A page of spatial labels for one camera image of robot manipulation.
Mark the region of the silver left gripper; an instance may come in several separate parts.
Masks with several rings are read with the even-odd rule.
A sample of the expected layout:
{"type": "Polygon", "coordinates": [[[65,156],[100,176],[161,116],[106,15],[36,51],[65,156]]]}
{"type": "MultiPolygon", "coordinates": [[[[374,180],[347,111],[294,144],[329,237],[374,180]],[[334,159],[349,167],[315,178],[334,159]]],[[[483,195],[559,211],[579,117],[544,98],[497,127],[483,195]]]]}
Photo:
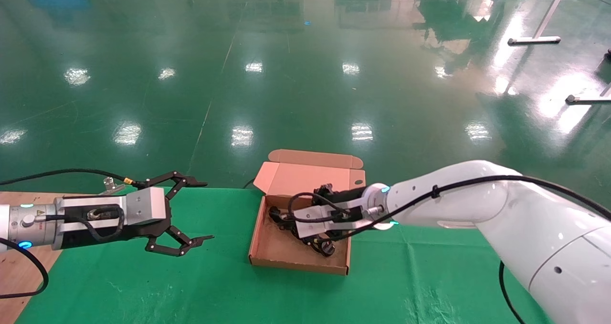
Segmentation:
{"type": "MultiPolygon", "coordinates": [[[[55,248],[57,250],[99,244],[83,221],[102,239],[103,243],[128,240],[136,237],[138,230],[148,224],[166,219],[166,200],[171,201],[182,188],[207,187],[205,181],[186,176],[177,171],[142,181],[142,189],[125,195],[72,196],[55,200],[55,213],[63,216],[55,222],[55,248]],[[172,181],[174,186],[164,194],[157,186],[172,181]]],[[[157,238],[148,239],[145,250],[165,256],[181,257],[192,248],[200,247],[214,235],[190,238],[175,226],[165,231],[177,241],[178,248],[157,244],[157,238]]]]}

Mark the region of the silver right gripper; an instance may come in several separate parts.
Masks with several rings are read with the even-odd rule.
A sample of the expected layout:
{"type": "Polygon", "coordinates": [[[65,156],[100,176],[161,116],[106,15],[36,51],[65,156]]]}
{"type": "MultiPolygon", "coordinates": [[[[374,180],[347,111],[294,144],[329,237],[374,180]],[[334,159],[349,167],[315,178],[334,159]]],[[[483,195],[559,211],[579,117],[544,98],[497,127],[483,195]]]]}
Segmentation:
{"type": "Polygon", "coordinates": [[[276,206],[269,208],[269,217],[280,230],[295,231],[303,244],[321,249],[321,235],[329,231],[351,232],[364,228],[379,218],[379,203],[359,198],[334,205],[313,205],[293,213],[288,218],[276,206]]]}

